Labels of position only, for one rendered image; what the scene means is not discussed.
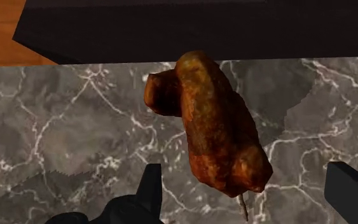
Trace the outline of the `brown roasted chicken wing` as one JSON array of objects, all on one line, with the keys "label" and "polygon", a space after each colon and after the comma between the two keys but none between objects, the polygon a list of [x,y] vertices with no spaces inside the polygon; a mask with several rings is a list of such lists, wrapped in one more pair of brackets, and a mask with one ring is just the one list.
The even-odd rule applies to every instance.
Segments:
[{"label": "brown roasted chicken wing", "polygon": [[144,103],[182,119],[194,177],[237,198],[247,220],[243,194],[261,193],[273,168],[245,101],[219,65],[202,51],[185,53],[173,69],[148,75]]}]

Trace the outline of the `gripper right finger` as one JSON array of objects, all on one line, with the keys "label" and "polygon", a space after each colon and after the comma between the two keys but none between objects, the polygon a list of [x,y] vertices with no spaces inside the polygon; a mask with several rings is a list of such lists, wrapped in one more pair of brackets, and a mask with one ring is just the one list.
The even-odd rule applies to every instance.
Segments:
[{"label": "gripper right finger", "polygon": [[329,162],[324,198],[348,224],[358,224],[358,171],[345,162]]}]

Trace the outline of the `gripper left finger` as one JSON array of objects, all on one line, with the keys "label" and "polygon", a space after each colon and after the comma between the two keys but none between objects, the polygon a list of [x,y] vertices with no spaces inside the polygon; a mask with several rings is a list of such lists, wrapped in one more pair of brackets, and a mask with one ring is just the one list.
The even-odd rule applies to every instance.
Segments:
[{"label": "gripper left finger", "polygon": [[164,224],[160,220],[161,206],[162,168],[160,164],[148,164],[136,194],[111,199],[95,219],[70,212],[57,214],[45,224]]}]

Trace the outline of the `black robot stand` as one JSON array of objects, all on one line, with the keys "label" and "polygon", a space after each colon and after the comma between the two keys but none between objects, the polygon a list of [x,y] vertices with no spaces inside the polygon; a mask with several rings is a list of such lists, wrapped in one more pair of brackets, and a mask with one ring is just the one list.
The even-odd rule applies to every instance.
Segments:
[{"label": "black robot stand", "polygon": [[26,0],[13,39],[57,64],[358,56],[358,0]]}]

